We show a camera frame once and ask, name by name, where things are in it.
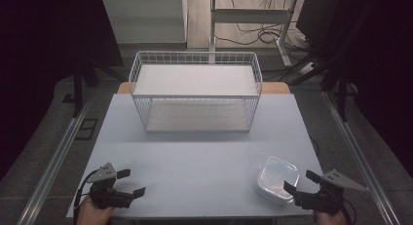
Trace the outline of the clear plastic food container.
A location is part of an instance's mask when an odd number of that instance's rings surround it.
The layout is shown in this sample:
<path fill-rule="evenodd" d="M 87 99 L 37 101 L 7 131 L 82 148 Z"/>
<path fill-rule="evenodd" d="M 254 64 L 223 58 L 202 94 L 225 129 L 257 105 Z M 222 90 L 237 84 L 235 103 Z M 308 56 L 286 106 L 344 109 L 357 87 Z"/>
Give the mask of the clear plastic food container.
<path fill-rule="evenodd" d="M 293 197 L 283 189 L 285 182 L 296 186 L 299 169 L 284 160 L 269 157 L 258 173 L 255 191 L 263 198 L 284 206 L 293 202 Z"/>

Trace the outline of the white metal desk frame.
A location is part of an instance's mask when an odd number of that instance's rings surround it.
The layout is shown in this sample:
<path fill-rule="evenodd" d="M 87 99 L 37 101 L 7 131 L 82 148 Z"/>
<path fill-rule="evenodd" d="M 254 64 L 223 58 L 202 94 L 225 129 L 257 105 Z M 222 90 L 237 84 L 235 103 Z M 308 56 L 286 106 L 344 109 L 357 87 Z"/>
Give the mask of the white metal desk frame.
<path fill-rule="evenodd" d="M 285 39 L 294 15 L 297 0 L 292 0 L 287 9 L 282 10 L 254 10 L 254 9 L 217 9 L 216 0 L 210 0 L 210 35 L 208 49 L 215 51 L 215 25 L 217 23 L 269 23 L 281 24 L 281 34 L 276 45 L 285 67 L 292 63 L 285 49 Z"/>

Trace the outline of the white power strip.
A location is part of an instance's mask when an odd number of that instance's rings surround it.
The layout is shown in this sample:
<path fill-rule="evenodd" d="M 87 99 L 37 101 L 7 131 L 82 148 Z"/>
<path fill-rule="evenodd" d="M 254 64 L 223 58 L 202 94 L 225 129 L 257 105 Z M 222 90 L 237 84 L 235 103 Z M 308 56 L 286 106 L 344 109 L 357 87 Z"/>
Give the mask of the white power strip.
<path fill-rule="evenodd" d="M 312 71 L 317 65 L 313 62 L 309 62 L 307 65 L 305 65 L 301 70 L 300 73 L 301 74 L 306 74 L 309 73 L 310 71 Z"/>

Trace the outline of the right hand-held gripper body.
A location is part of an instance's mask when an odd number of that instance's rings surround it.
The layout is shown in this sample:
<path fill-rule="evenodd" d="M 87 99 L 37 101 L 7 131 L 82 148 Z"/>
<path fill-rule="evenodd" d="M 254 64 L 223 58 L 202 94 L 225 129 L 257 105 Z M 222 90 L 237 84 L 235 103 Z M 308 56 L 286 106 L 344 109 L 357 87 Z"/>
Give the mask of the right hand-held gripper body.
<path fill-rule="evenodd" d="M 355 182 L 336 169 L 320 175 L 320 177 L 319 190 L 316 193 L 296 191 L 294 201 L 297 206 L 303 209 L 336 214 L 343 206 L 345 189 L 369 191 L 366 186 Z"/>

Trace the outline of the aluminium floor rail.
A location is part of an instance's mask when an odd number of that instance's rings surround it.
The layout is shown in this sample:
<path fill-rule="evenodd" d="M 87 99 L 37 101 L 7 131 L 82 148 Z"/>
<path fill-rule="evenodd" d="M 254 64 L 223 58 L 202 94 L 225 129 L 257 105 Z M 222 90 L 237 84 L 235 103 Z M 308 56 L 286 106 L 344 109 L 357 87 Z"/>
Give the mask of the aluminium floor rail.
<path fill-rule="evenodd" d="M 60 140 L 54 154 L 51 157 L 46 169 L 40 177 L 31 197 L 22 211 L 16 225 L 34 225 L 44 202 L 56 180 L 58 172 L 70 150 L 76 133 L 90 108 L 94 98 L 95 89 L 87 89 L 83 99 L 83 106 L 76 118 L 72 118 L 67 126 L 62 139 Z"/>
<path fill-rule="evenodd" d="M 350 127 L 346 122 L 342 120 L 341 116 L 339 115 L 339 112 L 336 109 L 337 103 L 334 99 L 334 96 L 326 92 L 322 92 L 321 94 L 326 100 L 332 117 L 335 120 L 340 133 L 343 135 L 346 145 L 348 146 L 356 162 L 357 168 L 360 171 L 366 183 L 367 189 L 369 190 L 369 193 L 372 196 L 373 201 L 376 204 L 376 207 L 378 208 L 383 220 L 387 225 L 400 225 L 400 221 L 394 212 L 394 208 L 388 196 L 386 195 L 384 188 L 379 183 L 371 166 L 365 159 L 363 152 L 361 151 L 361 148 L 358 145 L 358 142 L 354 137 Z"/>

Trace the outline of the black metal stand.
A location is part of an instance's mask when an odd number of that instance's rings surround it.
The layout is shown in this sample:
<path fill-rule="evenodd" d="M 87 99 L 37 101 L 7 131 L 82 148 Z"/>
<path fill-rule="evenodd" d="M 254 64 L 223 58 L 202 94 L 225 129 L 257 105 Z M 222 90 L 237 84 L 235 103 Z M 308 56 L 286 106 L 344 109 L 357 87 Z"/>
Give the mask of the black metal stand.
<path fill-rule="evenodd" d="M 287 82 L 289 86 L 300 85 L 325 72 L 325 76 L 319 86 L 323 92 L 329 92 L 335 85 L 338 85 L 336 111 L 344 122 L 347 121 L 346 96 L 348 95 L 347 85 L 349 83 L 349 53 L 351 47 L 355 44 L 360 30 L 371 14 L 372 8 L 371 2 L 362 3 L 357 8 L 354 8 L 354 12 L 344 20 L 339 33 L 336 35 L 336 39 L 326 42 L 320 47 L 322 50 L 325 50 L 328 45 L 335 45 L 336 49 L 332 51 L 331 57 L 328 60 L 324 60 L 312 71 Z"/>
<path fill-rule="evenodd" d="M 76 65 L 74 67 L 73 73 L 73 88 L 74 88 L 74 113 L 73 117 L 77 118 L 82 108 L 84 107 L 83 103 L 83 86 L 82 80 L 88 84 L 89 87 L 96 87 L 99 83 L 98 76 L 95 72 L 96 69 L 103 71 L 109 76 L 117 79 L 118 81 L 125 82 L 126 77 L 116 72 L 114 69 L 109 66 L 103 65 L 95 60 L 89 62 L 87 65 Z"/>

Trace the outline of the person's left hand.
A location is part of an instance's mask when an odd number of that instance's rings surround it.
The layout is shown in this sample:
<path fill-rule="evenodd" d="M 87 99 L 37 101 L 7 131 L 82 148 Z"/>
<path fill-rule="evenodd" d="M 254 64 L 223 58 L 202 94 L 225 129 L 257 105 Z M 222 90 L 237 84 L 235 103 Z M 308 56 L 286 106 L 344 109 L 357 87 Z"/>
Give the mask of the person's left hand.
<path fill-rule="evenodd" d="M 114 207 L 100 209 L 93 200 L 87 196 L 80 204 L 75 225 L 107 225 L 115 210 Z"/>

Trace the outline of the person's right hand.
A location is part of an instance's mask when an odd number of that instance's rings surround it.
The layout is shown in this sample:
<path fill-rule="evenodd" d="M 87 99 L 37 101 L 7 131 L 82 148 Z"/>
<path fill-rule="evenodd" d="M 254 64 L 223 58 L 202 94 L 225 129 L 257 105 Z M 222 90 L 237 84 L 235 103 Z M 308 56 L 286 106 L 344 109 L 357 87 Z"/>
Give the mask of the person's right hand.
<path fill-rule="evenodd" d="M 338 211 L 334 215 L 314 211 L 313 219 L 317 225 L 347 225 L 346 218 L 342 211 Z"/>

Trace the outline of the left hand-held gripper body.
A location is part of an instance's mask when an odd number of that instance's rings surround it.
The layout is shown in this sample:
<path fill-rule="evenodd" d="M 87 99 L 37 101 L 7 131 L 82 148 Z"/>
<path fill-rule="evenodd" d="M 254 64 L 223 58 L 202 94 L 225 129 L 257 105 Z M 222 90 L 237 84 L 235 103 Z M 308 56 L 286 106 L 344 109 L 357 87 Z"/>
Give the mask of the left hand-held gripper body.
<path fill-rule="evenodd" d="M 111 163 L 96 170 L 87 180 L 92 186 L 89 196 L 93 202 L 100 208 L 107 207 L 129 208 L 134 200 L 132 193 L 119 192 L 114 189 L 114 184 L 118 179 L 117 171 Z"/>

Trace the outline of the black floor bracket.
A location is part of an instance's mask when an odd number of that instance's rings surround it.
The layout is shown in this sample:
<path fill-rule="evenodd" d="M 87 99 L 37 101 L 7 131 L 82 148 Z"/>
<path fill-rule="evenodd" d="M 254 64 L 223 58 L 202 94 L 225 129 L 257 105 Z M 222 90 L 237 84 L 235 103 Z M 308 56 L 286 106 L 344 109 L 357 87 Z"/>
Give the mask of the black floor bracket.
<path fill-rule="evenodd" d="M 97 125 L 98 118 L 84 119 L 78 129 L 75 139 L 76 140 L 91 140 Z"/>

